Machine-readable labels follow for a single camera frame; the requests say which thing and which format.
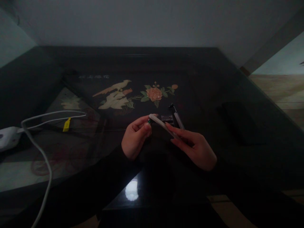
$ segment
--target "white cable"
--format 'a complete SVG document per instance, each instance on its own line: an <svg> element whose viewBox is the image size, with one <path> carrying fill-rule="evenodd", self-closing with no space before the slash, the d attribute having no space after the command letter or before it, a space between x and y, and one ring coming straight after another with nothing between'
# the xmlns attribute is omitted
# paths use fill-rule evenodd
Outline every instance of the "white cable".
<svg viewBox="0 0 304 228"><path fill-rule="evenodd" d="M46 113L46 114L43 114L43 115L40 115L40 116L31 117L31 118L26 119L26 120L36 119L36 118L39 118L39 117L42 117L42 116L47 116L47 114L55 114L55 113L59 113L59 112L77 112L77 113L84 113L84 115L81 115L81 116L72 116L72 117L64 117L64 118L59 118L59 119L48 120L48 121L46 121L46 122L43 122L43 123L38 124L38 125L33 126L33 127L29 127L29 128L27 128L27 129L36 128L36 127L39 127L39 126L41 126L41 125L43 125L43 124L46 124L46 123L48 123L48 122L52 122L52 121L56 121L56 120L63 120L63 119L68 119L68 118L76 118L76 117L84 117L84 116L86 116L86 115L87 115L85 112L81 112L81 111L71 111L71 110L65 110L65 111L56 111L56 112L50 112L50 113ZM23 127L22 127L22 128L20 128L20 129L17 131L17 133L21 133L21 132L24 132Z"/></svg>
<svg viewBox="0 0 304 228"><path fill-rule="evenodd" d="M82 114L85 114L85 115L81 115L81 116L73 116L73 117L66 117L66 118L59 118L59 119L54 119L54 120L49 120L49 121L46 121L46 122L43 122L39 125L36 125L36 126L33 126L33 127L29 127L27 128L25 126L25 122L29 121L29 120L32 120L32 119L37 119L39 117L42 117L42 116L48 116L48 115L51 115L51 114L55 114L55 113L61 113L61 112L77 112L77 113L82 113ZM35 228L36 225L38 224L39 222L39 219L41 218L41 215L43 213L43 210L44 210L44 207L45 207L45 204L47 202L47 198L48 198L48 193L50 191L50 188L51 188L51 183L52 183L52 178L53 178L53 172L52 172L52 169L51 169L51 166L50 166L50 163L48 161L48 158L45 154L45 152L43 151L43 149L35 142L35 140L33 139L31 133L29 132L28 129L31 129L31 128L34 128L34 127L38 127L38 126L41 126L45 123L48 123L48 122L51 122L51 121L55 121L55 120L62 120L62 119L68 119L68 118L75 118L75 117L84 117L86 116L87 114L85 112L81 112L81 111L72 111L72 110L64 110L64 111L56 111L56 112L50 112L50 113L46 113L46 114L42 114L42 115L39 115L39 116L35 116L35 117L31 117L31 118L28 118L28 119L25 119L24 121L21 122L21 127L23 128L25 134L28 136L29 140L33 143L33 145L41 152L44 160L45 160L45 163L47 164L47 168L48 168L48 171L50 173L50 178L49 178L49 181L48 181L48 185L47 185L47 189L45 191L45 194L44 194L44 198L43 198L43 201L42 201L42 204L41 204L41 208L39 210L39 213L35 219L35 222L33 223L32 225L32 228Z"/></svg>

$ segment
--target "orange flower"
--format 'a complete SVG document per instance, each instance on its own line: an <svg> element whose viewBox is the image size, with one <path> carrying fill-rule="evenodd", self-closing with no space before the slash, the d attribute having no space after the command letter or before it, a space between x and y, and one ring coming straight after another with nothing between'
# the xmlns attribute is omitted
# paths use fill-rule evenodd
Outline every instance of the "orange flower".
<svg viewBox="0 0 304 228"><path fill-rule="evenodd" d="M162 92L159 90L159 88L153 87L150 89L146 89L146 92L148 98L150 98L152 102L162 99Z"/></svg>

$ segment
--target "person's left hand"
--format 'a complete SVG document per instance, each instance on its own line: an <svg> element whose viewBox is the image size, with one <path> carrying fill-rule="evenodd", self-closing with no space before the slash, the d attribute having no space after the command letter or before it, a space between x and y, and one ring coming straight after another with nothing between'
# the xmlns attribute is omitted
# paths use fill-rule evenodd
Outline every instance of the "person's left hand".
<svg viewBox="0 0 304 228"><path fill-rule="evenodd" d="M130 160L135 160L146 138L152 134L151 125L148 123L149 116L140 117L130 123L121 142L124 154Z"/></svg>

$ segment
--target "black sleeve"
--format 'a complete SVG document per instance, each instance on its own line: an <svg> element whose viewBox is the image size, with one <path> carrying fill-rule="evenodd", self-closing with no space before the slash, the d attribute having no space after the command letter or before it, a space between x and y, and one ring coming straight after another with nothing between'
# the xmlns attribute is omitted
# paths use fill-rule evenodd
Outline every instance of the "black sleeve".
<svg viewBox="0 0 304 228"><path fill-rule="evenodd" d="M241 168L219 159L205 176L257 227L304 227L303 205L257 182Z"/></svg>
<svg viewBox="0 0 304 228"><path fill-rule="evenodd" d="M107 206L139 170L118 146L95 165L52 188L37 227L71 227L86 221ZM6 227L31 227L42 199L43 196Z"/></svg>

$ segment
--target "person's right hand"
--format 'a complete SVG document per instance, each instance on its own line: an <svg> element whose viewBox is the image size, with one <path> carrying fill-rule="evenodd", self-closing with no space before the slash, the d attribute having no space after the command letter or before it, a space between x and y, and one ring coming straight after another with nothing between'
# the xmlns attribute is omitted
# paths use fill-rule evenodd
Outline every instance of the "person's right hand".
<svg viewBox="0 0 304 228"><path fill-rule="evenodd" d="M171 139L171 142L184 151L195 165L205 171L211 171L215 167L217 157L204 136L200 133L175 128L168 123L166 123L166 126L170 131L193 144L190 147L181 140Z"/></svg>

